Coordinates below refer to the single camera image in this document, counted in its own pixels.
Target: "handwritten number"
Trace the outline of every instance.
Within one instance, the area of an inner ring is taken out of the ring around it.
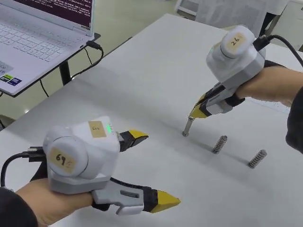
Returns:
[[[64,156],[61,156],[61,154],[56,156],[56,160],[57,161],[61,161],[62,160],[62,166],[65,164],[66,158]]]
[[[238,39],[237,39],[237,38],[234,38],[234,40],[235,40],[235,41],[232,41],[232,42],[231,42],[231,44],[232,44],[233,46],[235,46],[235,45],[237,44],[237,42],[240,41],[239,38],[238,38]]]
[[[65,159],[65,157],[64,157],[64,156],[62,156],[62,158],[61,158],[61,159],[62,159],[62,166],[63,166],[63,165],[64,165],[64,163],[65,163],[65,160],[66,160],[66,159]]]

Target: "metal bolt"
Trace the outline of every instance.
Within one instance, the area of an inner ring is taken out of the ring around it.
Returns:
[[[212,152],[214,154],[219,154],[220,151],[222,150],[223,146],[226,144],[227,142],[227,136],[221,136],[217,142],[217,144],[215,145],[215,147],[213,148]]]
[[[184,129],[184,131],[182,132],[182,135],[183,135],[184,137],[187,137],[187,136],[188,136],[190,127],[191,127],[192,123],[194,122],[194,120],[195,120],[194,117],[191,117],[191,116],[188,117],[188,121],[187,121],[187,123],[186,123],[185,129]]]
[[[265,150],[259,151],[259,153],[249,162],[249,167],[254,169],[267,155]]]

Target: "hand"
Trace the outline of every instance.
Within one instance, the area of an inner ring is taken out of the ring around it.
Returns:
[[[264,68],[253,79],[238,88],[239,98],[281,102],[291,106],[296,94],[303,87],[303,73],[282,67]]]
[[[90,193],[64,195],[52,192],[47,179],[35,180],[16,192],[36,215],[39,227],[45,227],[63,219],[74,211],[91,206]]]

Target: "black table leg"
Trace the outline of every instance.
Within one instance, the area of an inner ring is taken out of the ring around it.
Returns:
[[[71,73],[70,73],[70,67],[68,65],[68,61],[63,62],[60,66],[60,74],[63,86],[71,82]]]
[[[275,14],[266,13],[266,16],[265,16],[265,19],[263,21],[263,25],[262,25],[259,37],[265,34],[266,27],[269,25],[270,22],[273,21],[273,19],[275,18],[275,16],[276,16]]]

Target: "compression spring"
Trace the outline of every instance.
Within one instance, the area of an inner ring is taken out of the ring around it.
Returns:
[[[267,155],[265,150],[259,151],[259,153],[249,162],[249,167],[254,169]]]
[[[223,146],[226,144],[226,142],[227,142],[227,136],[221,136],[220,139],[218,140],[217,144],[213,148],[212,152],[215,154],[219,154],[220,151],[222,150]]]

